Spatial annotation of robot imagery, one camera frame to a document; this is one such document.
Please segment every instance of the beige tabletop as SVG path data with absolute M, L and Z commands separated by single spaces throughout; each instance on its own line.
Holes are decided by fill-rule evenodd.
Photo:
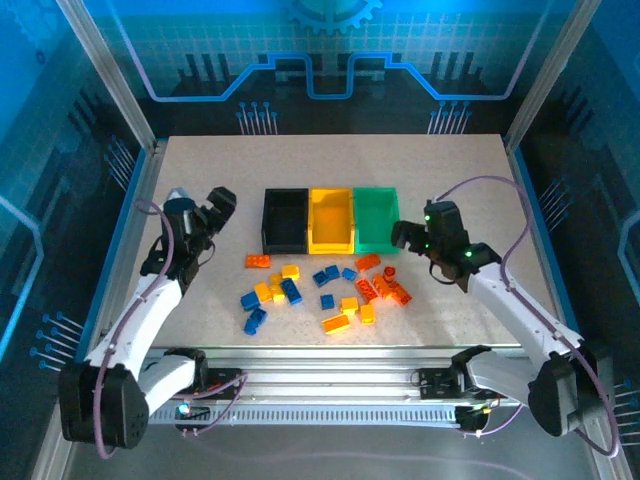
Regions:
M 398 191 L 400 217 L 421 222 L 427 198 L 475 175 L 513 178 L 498 135 L 330 135 L 255 137 L 172 137 L 153 195 L 159 204 L 173 187 L 183 187 L 198 204 L 224 185 L 238 197 L 236 213 L 215 238 L 213 260 L 201 268 L 180 305 L 156 337 L 157 347 L 189 346 L 452 346 L 514 344 L 506 329 L 479 302 L 455 286 L 430 278 L 424 257 L 408 252 L 382 257 L 413 296 L 406 307 L 392 301 L 376 305 L 377 322 L 328 336 L 322 320 L 338 310 L 322 311 L 320 295 L 358 296 L 352 283 L 334 280 L 319 289 L 311 276 L 337 264 L 353 267 L 357 258 L 324 255 L 273 256 L 272 268 L 244 268 L 247 253 L 261 253 L 260 227 L 265 188 L 392 186 Z M 456 192 L 472 242 L 483 241 L 503 254 L 524 225 L 523 209 L 510 187 L 481 181 Z M 160 232 L 157 217 L 147 221 L 135 269 Z M 258 334 L 243 332 L 247 313 L 240 297 L 285 264 L 300 266 L 301 305 L 265 306 Z M 515 277 L 541 304 L 554 311 L 531 239 L 509 264 Z M 137 278 L 132 278 L 129 295 Z

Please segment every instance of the enclosure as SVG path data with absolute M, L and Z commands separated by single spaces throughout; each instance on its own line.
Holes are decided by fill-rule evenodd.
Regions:
M 4 0 L 0 25 L 3 477 L 69 478 L 70 452 L 89 455 L 62 439 L 57 374 L 118 318 L 160 234 L 134 201 L 162 204 L 175 187 L 203 204 L 224 185 L 238 206 L 148 361 L 197 346 L 247 369 L 258 380 L 239 411 L 257 398 L 272 415 L 260 425 L 277 424 L 282 404 L 408 415 L 420 365 L 477 344 L 522 356 L 488 309 L 386 242 L 395 221 L 424 222 L 427 200 L 479 175 L 514 179 L 531 204 L 514 276 L 612 353 L 624 454 L 605 461 L 568 443 L 572 461 L 596 478 L 637 475 L 640 4 Z M 527 202 L 508 186 L 476 182 L 452 198 L 473 241 L 500 254 L 525 225 Z M 354 268 L 354 251 L 379 252 L 412 300 L 327 336 L 316 297 L 358 294 L 343 279 L 318 290 L 312 274 Z M 271 270 L 244 268 L 263 252 Z M 240 297 L 288 264 L 300 265 L 304 307 L 270 305 L 249 337 Z M 9 415 L 17 402 L 28 417 Z M 588 433 L 605 444 L 607 431 Z M 450 442 L 470 457 L 509 448 Z M 522 468 L 560 478 L 560 459 Z

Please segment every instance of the metal frame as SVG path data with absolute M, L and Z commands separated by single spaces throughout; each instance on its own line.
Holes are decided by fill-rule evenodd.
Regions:
M 82 0 L 56 1 L 129 128 L 147 155 L 152 154 L 155 135 L 84 3 Z
M 505 136 L 509 156 L 520 145 L 602 0 L 577 0 Z

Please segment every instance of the blue illuminated wall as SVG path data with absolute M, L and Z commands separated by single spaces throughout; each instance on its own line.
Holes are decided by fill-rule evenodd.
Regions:
M 84 324 L 140 148 L 54 1 L 0 0 L 0 31 L 0 477 L 22 479 L 75 348 L 43 315 Z
M 603 0 L 523 143 L 539 194 L 568 192 L 552 229 L 578 323 L 640 378 L 640 4 Z
M 169 3 L 88 2 L 159 136 L 239 134 L 251 101 L 280 133 L 427 133 L 439 100 L 474 102 L 469 132 L 504 131 L 573 5 Z

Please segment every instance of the lego brick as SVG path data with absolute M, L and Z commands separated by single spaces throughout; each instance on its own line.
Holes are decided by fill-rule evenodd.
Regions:
M 318 285 L 318 287 L 322 287 L 329 282 L 329 277 L 327 277 L 327 274 L 324 273 L 324 270 L 320 270 L 318 273 L 315 273 L 313 275 L 313 281 L 316 282 L 316 285 Z
M 336 278 L 340 278 L 340 269 L 337 265 L 329 265 L 324 269 L 324 273 L 327 274 L 327 278 L 329 280 L 335 280 Z
M 350 282 L 353 282 L 356 279 L 357 275 L 358 274 L 354 270 L 351 270 L 350 268 L 345 268 L 344 270 L 342 270 L 342 276 L 347 280 L 349 280 Z
M 393 295 L 393 289 L 384 281 L 384 277 L 379 273 L 373 276 L 372 282 L 380 296 L 385 300 Z
M 362 295 L 364 303 L 372 302 L 378 298 L 378 294 L 366 278 L 356 280 L 356 290 L 358 290 L 358 293 Z
M 282 283 L 282 274 L 273 273 L 269 275 L 269 285 L 280 285 Z
M 269 268 L 271 257 L 269 255 L 247 255 L 244 266 L 246 268 Z
M 384 267 L 384 271 L 382 272 L 382 278 L 385 282 L 391 283 L 393 282 L 393 278 L 396 276 L 396 269 L 394 267 Z
M 242 296 L 242 298 L 240 299 L 240 303 L 242 304 L 242 308 L 244 308 L 244 311 L 248 312 L 260 306 L 260 299 L 258 298 L 256 292 L 250 292 Z
M 262 251 L 307 253 L 308 188 L 268 188 L 262 211 Z
M 282 278 L 298 280 L 300 278 L 300 268 L 297 265 L 285 265 L 282 267 Z
M 353 315 L 358 311 L 358 299 L 356 297 L 343 298 L 340 302 L 340 311 L 345 315 Z
M 330 308 L 334 308 L 336 306 L 333 295 L 321 295 L 320 304 L 322 305 L 323 310 L 329 310 Z
M 247 318 L 247 323 L 244 324 L 244 333 L 247 335 L 255 335 L 258 333 L 258 322 L 255 318 L 249 317 Z
M 256 308 L 249 318 L 247 319 L 247 323 L 244 325 L 244 333 L 247 335 L 255 335 L 258 333 L 258 328 L 264 323 L 267 319 L 267 312 L 262 310 L 261 308 Z
M 400 220 L 395 188 L 354 188 L 355 253 L 398 253 L 391 230 Z
M 378 265 L 380 265 L 380 257 L 375 253 L 356 260 L 356 268 L 359 272 L 364 272 L 370 268 L 377 267 Z
M 367 304 L 360 307 L 360 322 L 362 325 L 373 325 L 376 323 L 376 311 L 373 305 Z
M 307 225 L 309 253 L 352 254 L 355 223 L 350 188 L 312 188 Z
M 302 295 L 298 291 L 296 284 L 293 283 L 293 280 L 290 278 L 285 278 L 280 284 L 282 290 L 284 290 L 284 294 L 289 299 L 289 303 L 291 305 L 295 305 L 296 303 L 300 303 L 302 301 Z
M 327 318 L 322 322 L 322 326 L 327 335 L 333 335 L 334 333 L 346 330 L 351 326 L 351 323 L 349 323 L 349 318 L 346 315 L 338 315 Z
M 281 285 L 271 285 L 269 287 L 269 291 L 271 292 L 271 297 L 274 302 L 279 303 L 284 300 L 285 294 Z
M 266 283 L 259 283 L 253 288 L 260 299 L 260 303 L 266 303 L 271 300 L 271 292 L 269 291 L 269 286 Z
M 396 286 L 393 289 L 393 299 L 403 307 L 411 301 L 413 297 L 409 295 L 402 285 L 396 282 Z

